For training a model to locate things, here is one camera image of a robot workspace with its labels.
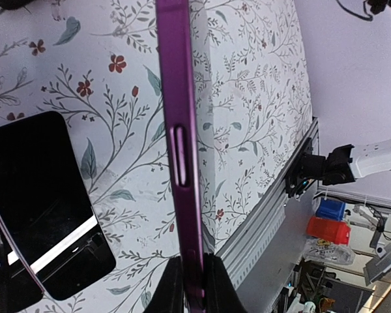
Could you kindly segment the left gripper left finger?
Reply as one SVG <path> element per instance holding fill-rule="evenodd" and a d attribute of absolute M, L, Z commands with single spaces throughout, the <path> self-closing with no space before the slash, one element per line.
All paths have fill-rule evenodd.
<path fill-rule="evenodd" d="M 170 258 L 145 313 L 183 313 L 184 286 L 179 256 Z"/>

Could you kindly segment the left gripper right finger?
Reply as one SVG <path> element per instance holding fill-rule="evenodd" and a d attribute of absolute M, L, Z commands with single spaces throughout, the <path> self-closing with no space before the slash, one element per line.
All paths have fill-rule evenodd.
<path fill-rule="evenodd" d="M 221 258 L 204 254 L 205 312 L 245 313 Z"/>

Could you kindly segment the black phone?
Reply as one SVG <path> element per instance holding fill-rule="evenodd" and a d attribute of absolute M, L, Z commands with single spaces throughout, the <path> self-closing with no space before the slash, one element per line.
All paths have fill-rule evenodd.
<path fill-rule="evenodd" d="M 12 247 L 11 265 L 26 266 L 55 300 L 114 269 L 61 114 L 0 127 L 0 226 Z"/>

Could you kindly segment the dark purple phone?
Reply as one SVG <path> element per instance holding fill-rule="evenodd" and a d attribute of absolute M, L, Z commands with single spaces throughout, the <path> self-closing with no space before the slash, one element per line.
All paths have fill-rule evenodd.
<path fill-rule="evenodd" d="M 164 126 L 183 284 L 190 312 L 204 312 L 203 236 L 189 2 L 157 1 L 156 20 Z"/>

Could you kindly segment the black phone case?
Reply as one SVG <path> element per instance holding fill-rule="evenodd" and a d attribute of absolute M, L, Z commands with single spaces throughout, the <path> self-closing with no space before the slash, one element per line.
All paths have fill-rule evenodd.
<path fill-rule="evenodd" d="M 32 0 L 0 0 L 0 7 L 4 10 L 17 10 L 31 2 Z"/>

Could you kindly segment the red storage bin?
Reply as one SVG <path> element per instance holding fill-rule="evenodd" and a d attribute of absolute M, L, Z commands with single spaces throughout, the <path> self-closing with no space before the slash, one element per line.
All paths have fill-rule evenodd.
<path fill-rule="evenodd" d="M 306 234 L 324 239 L 335 245 L 348 245 L 351 229 L 344 221 L 331 220 L 313 216 L 310 218 Z"/>

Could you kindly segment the blue storage bin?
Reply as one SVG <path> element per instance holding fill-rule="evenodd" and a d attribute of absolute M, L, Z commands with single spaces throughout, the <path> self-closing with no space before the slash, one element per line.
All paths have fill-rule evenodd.
<path fill-rule="evenodd" d="M 344 202 L 321 198 L 315 215 L 319 218 L 342 221 L 344 212 Z"/>

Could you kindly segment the floral table mat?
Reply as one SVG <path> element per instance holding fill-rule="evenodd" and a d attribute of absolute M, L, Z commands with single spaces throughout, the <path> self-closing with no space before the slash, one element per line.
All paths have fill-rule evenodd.
<path fill-rule="evenodd" d="M 218 251 L 312 120 L 293 1 L 191 1 L 203 225 Z M 0 125 L 61 113 L 117 260 L 85 291 L 29 312 L 143 312 L 179 251 L 154 1 L 0 7 Z"/>

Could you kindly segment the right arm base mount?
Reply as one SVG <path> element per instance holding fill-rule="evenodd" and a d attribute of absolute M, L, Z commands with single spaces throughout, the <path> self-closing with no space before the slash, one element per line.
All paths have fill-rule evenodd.
<path fill-rule="evenodd" d="M 304 143 L 299 147 L 293 161 L 285 174 L 285 192 L 288 198 L 298 198 L 311 185 L 310 178 L 303 174 L 302 159 L 313 152 L 312 138 L 307 137 Z"/>

